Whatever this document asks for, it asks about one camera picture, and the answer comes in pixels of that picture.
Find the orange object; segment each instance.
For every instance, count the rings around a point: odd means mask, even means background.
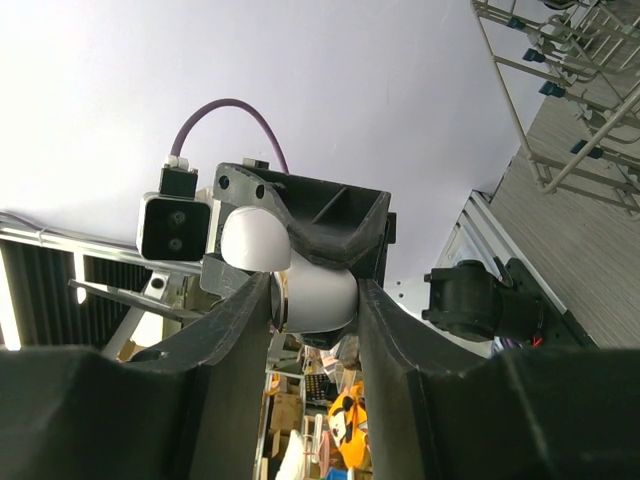
[[[280,391],[280,374],[274,373],[271,376],[271,385],[269,386],[269,391],[267,395],[273,396]]]
[[[329,409],[329,427],[347,468],[369,463],[367,410],[364,404],[364,385],[358,382],[345,390]]]

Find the black plastic housing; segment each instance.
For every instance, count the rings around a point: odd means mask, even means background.
[[[143,208],[139,251],[144,258],[184,262],[202,259],[211,220],[209,205],[152,194],[144,197]]]
[[[348,268],[356,278],[384,278],[387,238],[395,238],[395,228],[388,228],[388,192],[223,163],[214,198],[223,203],[218,240],[233,210],[225,204],[261,207],[285,225],[294,250],[312,263]]]

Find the white wall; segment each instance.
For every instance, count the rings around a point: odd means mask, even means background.
[[[0,73],[0,208],[121,240],[183,121],[219,97],[263,113],[292,173],[392,192],[392,278],[433,265],[469,191],[492,190],[517,148],[463,0],[5,1]],[[516,85],[527,124],[540,83]],[[203,185],[221,161],[276,166],[240,111],[211,115],[183,153]]]

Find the camera lens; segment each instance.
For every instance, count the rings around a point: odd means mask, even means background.
[[[178,227],[185,222],[185,220],[187,219],[187,216],[184,214],[184,212],[178,211],[178,212],[173,212],[171,214],[171,217],[169,218],[170,218],[169,221],[171,225],[174,227]]]
[[[179,238],[172,238],[171,240],[169,240],[169,250],[173,250],[174,252],[177,252],[181,248],[182,248],[182,240],[180,240]]]

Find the cable connector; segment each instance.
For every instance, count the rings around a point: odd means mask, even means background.
[[[164,161],[164,166],[165,168],[170,167],[189,170],[189,160],[184,157],[178,157],[176,155],[167,155],[167,159]]]
[[[198,170],[189,169],[183,157],[168,155],[160,174],[160,195],[194,199],[198,183]]]

